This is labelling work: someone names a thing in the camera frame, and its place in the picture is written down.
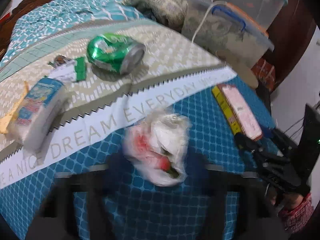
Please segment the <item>white cable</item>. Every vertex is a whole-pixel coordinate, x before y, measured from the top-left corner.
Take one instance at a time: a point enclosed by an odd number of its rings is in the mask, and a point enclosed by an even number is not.
[[[203,25],[203,23],[204,23],[207,15],[208,15],[208,13],[211,11],[211,9],[212,9],[214,6],[216,6],[216,5],[218,5],[218,4],[227,5],[227,2],[225,2],[225,1],[216,1],[216,2],[213,2],[213,3],[208,7],[207,11],[206,11],[205,14],[204,14],[204,17],[203,17],[202,21],[200,22],[200,24],[199,24],[198,28],[196,29],[195,33],[193,34],[193,37],[192,37],[192,40],[191,40],[192,43],[193,43],[193,41],[195,40],[195,37],[196,37],[198,31],[199,31],[200,28],[202,27],[202,25]]]
[[[264,196],[265,196],[265,197],[266,197],[266,195],[267,195],[267,193],[268,193],[269,186],[270,186],[270,183],[268,183],[267,188],[266,188],[266,191],[265,191],[265,193],[264,193]]]

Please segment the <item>tissue box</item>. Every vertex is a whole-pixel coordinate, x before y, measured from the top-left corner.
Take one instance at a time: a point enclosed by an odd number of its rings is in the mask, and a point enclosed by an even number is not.
[[[21,143],[26,150],[38,152],[65,99],[66,90],[61,81],[40,79],[19,105],[6,136]]]

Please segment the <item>blue handle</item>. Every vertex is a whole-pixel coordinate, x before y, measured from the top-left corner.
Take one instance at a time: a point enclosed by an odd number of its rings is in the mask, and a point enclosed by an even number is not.
[[[230,16],[231,18],[235,19],[236,21],[243,23],[243,28],[241,31],[243,31],[245,29],[245,27],[246,27],[245,21],[242,18],[240,18],[238,15],[236,15],[234,12],[226,9],[225,7],[221,7],[221,6],[217,5],[212,8],[211,13],[213,14],[216,9],[222,11],[223,13],[225,13],[226,15]]]

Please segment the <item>blue patterned cloth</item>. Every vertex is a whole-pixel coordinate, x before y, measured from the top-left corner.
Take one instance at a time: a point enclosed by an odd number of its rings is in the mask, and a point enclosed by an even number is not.
[[[18,51],[73,25],[95,19],[139,18],[144,16],[136,8],[122,5],[121,0],[53,0],[17,20],[0,68]]]
[[[254,92],[239,77],[228,82],[237,86],[258,122],[274,127],[270,114]],[[174,111],[192,123],[187,153],[187,178],[175,187],[157,187],[144,180],[124,158],[119,161],[116,192],[105,199],[118,240],[159,239],[193,240],[202,225],[208,197],[201,194],[196,180],[195,158],[204,155],[225,171],[242,173],[252,162],[244,161],[234,144],[231,129],[211,89],[205,89],[173,105]],[[0,190],[0,212],[22,240],[42,199],[49,192],[54,174],[59,171],[81,173],[93,164],[104,163],[111,153],[121,154],[124,129],[85,147],[47,168],[36,171]],[[232,238],[237,215],[238,195],[229,192],[226,200],[225,240]],[[89,239],[85,193],[75,194],[76,220],[80,237]]]

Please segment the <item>wooden furniture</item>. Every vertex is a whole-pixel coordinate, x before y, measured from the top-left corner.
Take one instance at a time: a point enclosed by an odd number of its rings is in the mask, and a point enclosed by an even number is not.
[[[41,5],[52,0],[23,0],[12,11],[12,15],[3,23],[0,24],[0,60],[4,56],[10,43],[11,33],[17,20]]]
[[[316,22],[304,1],[288,1],[267,30],[275,49],[267,51],[263,58],[275,66],[274,89],[298,63],[316,29]]]

